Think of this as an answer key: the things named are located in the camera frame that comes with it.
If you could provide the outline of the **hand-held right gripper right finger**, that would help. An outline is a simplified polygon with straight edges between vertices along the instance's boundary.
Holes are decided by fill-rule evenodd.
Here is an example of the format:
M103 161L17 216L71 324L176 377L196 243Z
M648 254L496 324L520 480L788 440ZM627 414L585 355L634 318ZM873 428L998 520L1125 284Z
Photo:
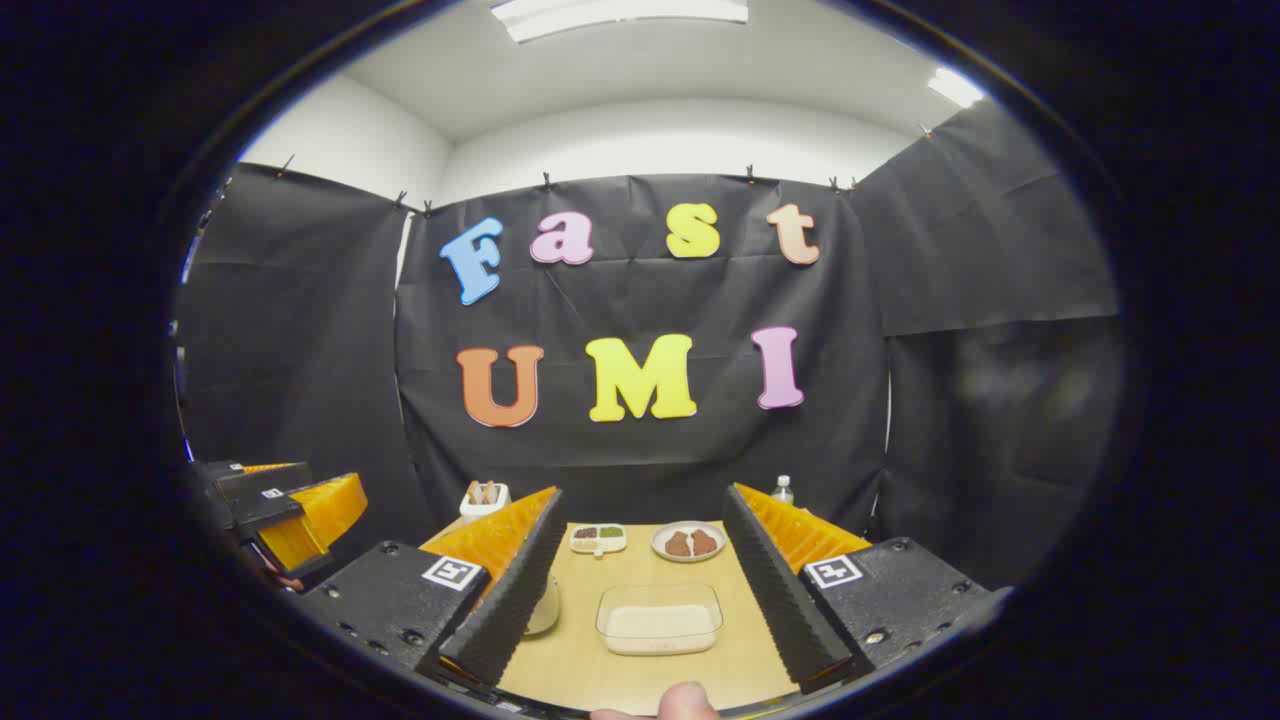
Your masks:
M804 693L914 659L1004 597L914 539L873 543L742 484L724 492L722 523Z

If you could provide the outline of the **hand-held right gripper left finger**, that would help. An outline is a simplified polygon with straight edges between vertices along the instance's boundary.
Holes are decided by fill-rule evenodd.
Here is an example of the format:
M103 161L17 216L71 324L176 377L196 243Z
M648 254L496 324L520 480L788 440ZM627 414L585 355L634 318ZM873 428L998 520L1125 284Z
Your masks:
M419 547L384 541L300 607L384 664L494 687L544 596L563 496L547 487Z

